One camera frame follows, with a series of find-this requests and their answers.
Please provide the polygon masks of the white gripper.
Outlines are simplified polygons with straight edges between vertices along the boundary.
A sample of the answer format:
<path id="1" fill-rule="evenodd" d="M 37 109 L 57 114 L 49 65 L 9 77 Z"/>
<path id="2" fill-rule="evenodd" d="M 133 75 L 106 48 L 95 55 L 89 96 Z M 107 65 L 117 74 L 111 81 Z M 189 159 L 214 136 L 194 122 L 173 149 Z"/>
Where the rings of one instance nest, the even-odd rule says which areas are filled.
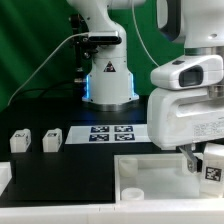
<path id="1" fill-rule="evenodd" d="M 197 173 L 198 159 L 187 144 L 224 138 L 224 98 L 210 98 L 207 88 L 157 88 L 148 99 L 147 130 L 163 150 L 180 146 L 188 170 Z"/>

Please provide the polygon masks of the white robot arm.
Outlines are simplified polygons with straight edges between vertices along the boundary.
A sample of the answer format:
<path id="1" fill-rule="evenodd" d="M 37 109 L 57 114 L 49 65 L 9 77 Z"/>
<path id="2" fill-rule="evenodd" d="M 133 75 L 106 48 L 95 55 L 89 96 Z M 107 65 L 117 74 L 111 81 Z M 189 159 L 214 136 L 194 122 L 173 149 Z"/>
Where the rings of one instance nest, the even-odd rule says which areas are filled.
<path id="1" fill-rule="evenodd" d="M 200 161 L 192 147 L 212 139 L 196 135 L 203 120 L 216 119 L 218 110 L 209 107 L 217 100 L 210 91 L 224 80 L 224 1 L 162 0 L 167 4 L 166 26 L 183 29 L 185 54 L 151 72 L 156 89 L 150 94 L 147 129 L 150 140 L 162 149 L 179 148 L 191 172 Z M 118 107 L 136 100 L 132 74 L 127 68 L 126 32 L 108 15 L 110 9 L 128 8 L 145 0 L 67 0 L 87 23 L 87 42 L 96 47 L 92 69 L 87 75 L 84 99 L 103 107 Z"/>

